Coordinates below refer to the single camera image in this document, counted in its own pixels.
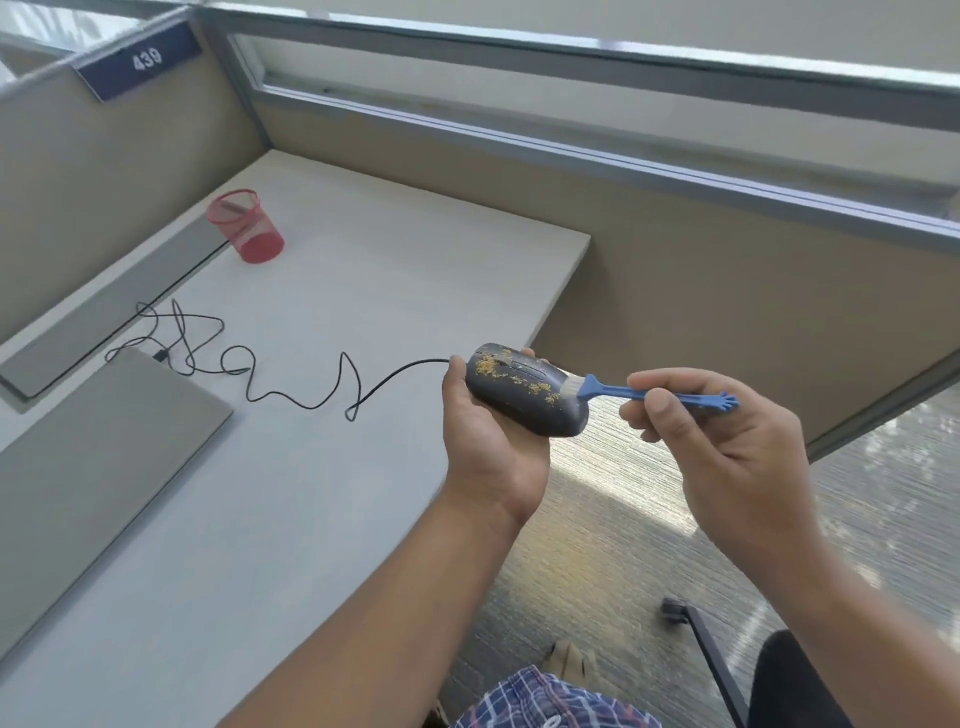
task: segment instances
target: blue brush handle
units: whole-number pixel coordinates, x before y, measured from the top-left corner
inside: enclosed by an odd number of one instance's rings
[[[630,387],[613,387],[609,384],[601,384],[594,375],[584,377],[584,383],[580,386],[577,393],[579,400],[592,400],[594,397],[621,397],[625,400],[645,400],[649,389],[631,389]],[[739,400],[734,395],[728,395],[721,392],[719,395],[684,395],[674,392],[674,397],[680,400],[687,407],[705,407],[707,409],[717,409],[721,412],[730,412],[740,405]]]

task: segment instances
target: person's left arm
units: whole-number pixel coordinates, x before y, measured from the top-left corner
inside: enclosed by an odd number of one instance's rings
[[[449,466],[393,554],[221,722],[222,728],[422,724],[520,528],[540,504],[549,444],[444,378]]]

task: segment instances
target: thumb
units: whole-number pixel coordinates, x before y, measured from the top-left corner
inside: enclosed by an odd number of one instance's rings
[[[684,475],[716,467],[720,454],[680,400],[665,389],[652,389],[644,405],[647,417]]]
[[[462,356],[454,354],[444,375],[444,408],[471,403],[467,389],[467,363]]]

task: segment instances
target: red cup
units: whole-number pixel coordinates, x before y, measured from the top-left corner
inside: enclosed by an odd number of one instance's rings
[[[248,263],[265,263],[283,250],[283,238],[251,189],[234,189],[221,195],[207,207],[206,219]]]

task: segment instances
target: brush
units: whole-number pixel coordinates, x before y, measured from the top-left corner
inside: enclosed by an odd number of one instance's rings
[[[649,389],[631,389],[630,387],[613,387],[609,384],[602,384],[594,375],[568,375],[560,386],[560,398],[562,400],[576,398],[588,401],[594,397],[604,396],[620,397],[625,400],[645,400],[649,391]],[[674,392],[673,396],[687,407],[704,407],[705,409],[716,409],[720,412],[730,412],[740,405],[734,395],[728,395],[726,392],[721,392],[719,395],[685,395]]]

